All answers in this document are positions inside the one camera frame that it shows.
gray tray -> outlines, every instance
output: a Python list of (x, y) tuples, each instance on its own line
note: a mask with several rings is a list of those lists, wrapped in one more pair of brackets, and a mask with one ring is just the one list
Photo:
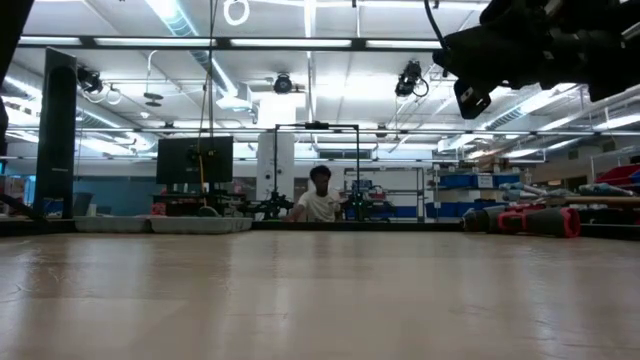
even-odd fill
[(151, 223), (146, 218), (113, 216), (76, 216), (76, 229), (91, 233), (150, 233)]
[(228, 234), (251, 228), (249, 218), (174, 217), (151, 218), (151, 227), (158, 234)]

floor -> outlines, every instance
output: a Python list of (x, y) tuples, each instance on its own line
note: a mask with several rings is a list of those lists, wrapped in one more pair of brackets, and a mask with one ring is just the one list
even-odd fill
[(640, 243), (0, 239), (0, 359), (640, 359)]

ceiling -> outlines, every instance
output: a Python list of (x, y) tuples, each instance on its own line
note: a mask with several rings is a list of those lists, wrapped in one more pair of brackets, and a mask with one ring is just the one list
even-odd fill
[[(167, 26), (149, 6), (148, 1), (174, 0), (40, 0), (36, 1), (26, 25), (25, 34), (34, 35), (118, 35), (118, 36), (171, 36)], [(176, 0), (191, 20), (198, 35), (207, 36), (210, 26), (208, 0)], [(316, 37), (374, 37), (425, 39), (434, 38), (422, 2), (369, 1), (358, 10), (351, 1), (317, 0), (315, 2)], [(435, 19), (444, 34), (477, 25), (480, 11), (473, 10), (482, 1), (441, 1), (434, 10)], [(223, 1), (218, 2), (215, 18), (215, 36), (251, 37), (305, 37), (305, 1), (255, 0), (250, 1), (250, 15), (238, 26), (230, 25), (224, 17)], [(241, 5), (231, 6), (230, 15), (238, 18)], [(17, 49), (15, 65), (42, 75), (44, 49)], [(103, 100), (98, 106), (130, 120), (141, 127), (160, 127), (173, 121), (177, 127), (198, 127), (202, 117), (202, 84), (205, 71), (187, 51), (159, 51), (151, 61), (147, 81), (147, 61), (150, 51), (133, 50), (68, 50), (79, 63), (101, 73), (103, 81), (123, 94), (117, 105)], [(315, 52), (315, 84), (309, 84), (307, 53), (301, 51), (218, 51), (214, 54), (224, 72), (234, 82), (248, 84), (254, 92), (254, 101), (276, 96), (270, 89), (278, 73), (289, 73), (301, 88), (311, 87), (317, 97), (314, 120), (330, 123), (358, 123), (375, 128), (386, 124), (400, 129), (479, 129), (495, 120), (514, 106), (540, 92), (537, 87), (520, 91), (497, 90), (493, 103), (478, 119), (463, 120), (453, 98), (453, 80), (442, 77), (442, 69), (433, 66), (431, 53), (400, 52)], [(418, 60), (430, 83), (430, 92), (424, 98), (403, 103), (394, 94), (398, 74), (410, 60)], [(105, 91), (94, 100), (104, 97)], [(145, 105), (146, 91), (162, 94), (162, 107)], [(297, 106), (296, 121), (308, 121), (308, 102), (304, 93), (284, 95)], [(509, 130), (536, 130), (545, 123), (580, 111), (590, 103), (581, 97), (579, 88), (557, 96), (548, 104), (531, 108), (530, 116), (514, 121)], [(252, 117), (246, 112), (223, 110), (214, 106), (216, 126), (252, 127)], [(256, 135), (237, 135), (239, 141), (253, 141)], [(440, 135), (411, 136), (407, 143), (436, 144)], [(336, 142), (354, 141), (340, 137)]]

man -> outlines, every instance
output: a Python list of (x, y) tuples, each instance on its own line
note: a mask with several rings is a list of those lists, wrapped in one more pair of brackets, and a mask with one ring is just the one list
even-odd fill
[(316, 189), (302, 194), (298, 204), (284, 218), (284, 221), (297, 221), (305, 211), (308, 221), (335, 222), (341, 219), (340, 195), (335, 190), (329, 190), (331, 170), (324, 165), (314, 167), (309, 173), (309, 178)]

computer monitor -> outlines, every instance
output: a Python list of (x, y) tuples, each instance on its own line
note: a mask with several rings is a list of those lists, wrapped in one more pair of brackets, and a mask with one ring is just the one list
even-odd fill
[(200, 155), (204, 182), (233, 181), (233, 137), (161, 139), (158, 142), (158, 184), (199, 184)]

